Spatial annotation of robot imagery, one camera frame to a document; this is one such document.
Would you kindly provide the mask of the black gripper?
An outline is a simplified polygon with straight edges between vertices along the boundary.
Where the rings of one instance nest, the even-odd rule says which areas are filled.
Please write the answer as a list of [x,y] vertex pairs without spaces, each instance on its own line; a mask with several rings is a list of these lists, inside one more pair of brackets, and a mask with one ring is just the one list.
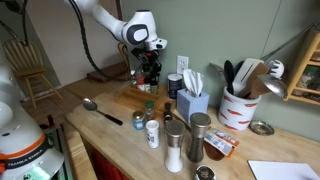
[[144,84],[150,84],[151,79],[154,84],[159,83],[162,64],[158,60],[159,52],[157,50],[147,51],[134,48],[131,53],[141,62],[144,72]]

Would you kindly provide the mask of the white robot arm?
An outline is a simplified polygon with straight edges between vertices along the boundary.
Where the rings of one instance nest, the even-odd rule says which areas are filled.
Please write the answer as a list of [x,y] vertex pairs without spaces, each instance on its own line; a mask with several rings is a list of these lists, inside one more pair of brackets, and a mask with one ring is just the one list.
[[[138,10],[130,21],[113,17],[99,0],[61,0],[77,17],[90,15],[113,37],[130,45],[142,44],[147,51],[167,46],[156,33],[149,10]],[[0,180],[50,180],[61,168],[64,156],[53,147],[45,132],[22,108],[18,78],[45,76],[42,56],[27,39],[13,36],[2,47],[6,61],[0,66]]]

